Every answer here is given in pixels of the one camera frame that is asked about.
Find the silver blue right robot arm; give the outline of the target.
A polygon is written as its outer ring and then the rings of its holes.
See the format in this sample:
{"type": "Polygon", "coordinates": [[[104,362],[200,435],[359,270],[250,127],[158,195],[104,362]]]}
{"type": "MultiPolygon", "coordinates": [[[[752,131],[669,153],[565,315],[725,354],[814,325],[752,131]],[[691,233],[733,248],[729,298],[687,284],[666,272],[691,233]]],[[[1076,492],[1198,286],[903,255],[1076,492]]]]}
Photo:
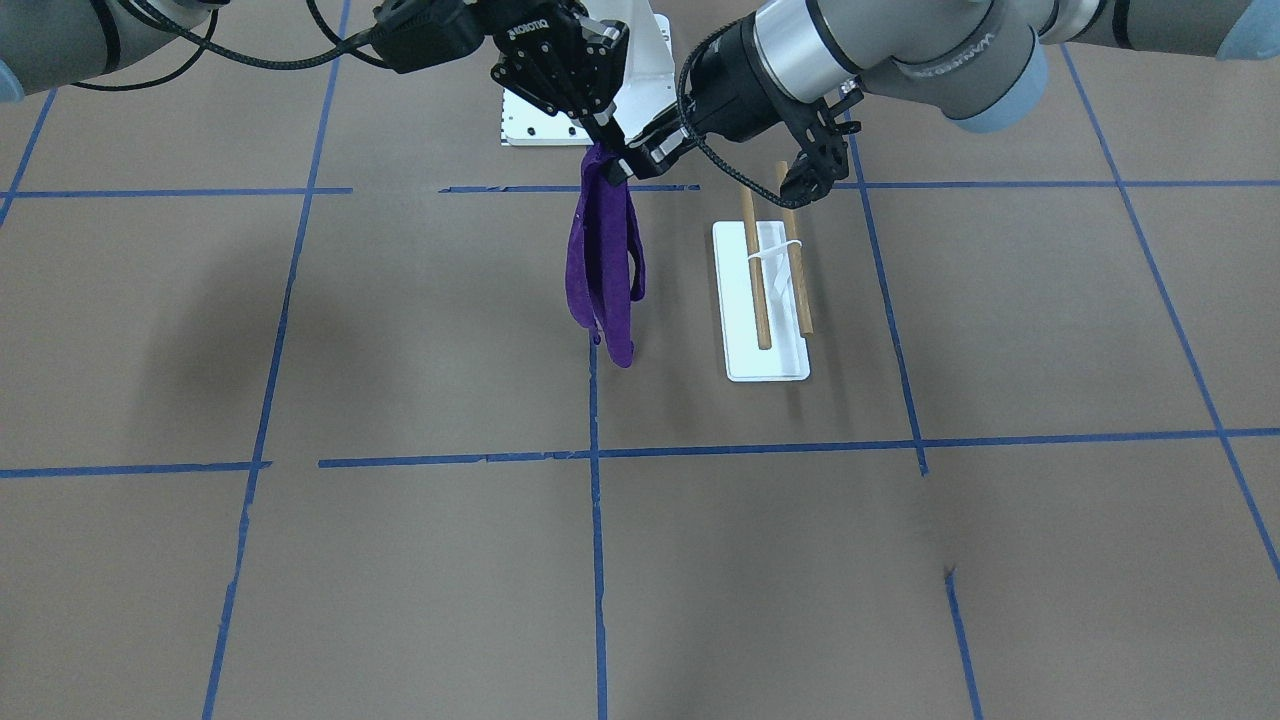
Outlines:
{"type": "Polygon", "coordinates": [[[626,136],[614,118],[625,82],[630,29],[596,19],[580,1],[381,1],[372,24],[338,35],[317,4],[306,8],[326,37],[326,51],[298,60],[268,60],[214,40],[223,1],[5,1],[1,6],[3,100],[99,78],[183,38],[265,70],[305,70],[351,55],[408,74],[460,60],[493,42],[492,78],[548,115],[581,126],[593,142],[622,154],[626,136]]]}

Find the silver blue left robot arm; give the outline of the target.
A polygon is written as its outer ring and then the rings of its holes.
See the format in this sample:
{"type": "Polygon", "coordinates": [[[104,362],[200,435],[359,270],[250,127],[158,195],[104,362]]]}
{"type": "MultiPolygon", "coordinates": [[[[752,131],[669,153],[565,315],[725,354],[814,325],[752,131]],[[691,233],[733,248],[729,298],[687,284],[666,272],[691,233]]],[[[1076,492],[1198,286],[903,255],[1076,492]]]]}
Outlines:
{"type": "Polygon", "coordinates": [[[1046,47],[1092,44],[1220,61],[1277,55],[1275,1],[769,1],[704,38],[676,97],[607,164],[609,182],[666,173],[717,135],[745,142],[787,126],[799,151],[777,191],[722,172],[787,209],[823,199],[849,176],[846,83],[864,95],[937,108],[972,133],[1010,127],[1041,100],[1046,47]]]}

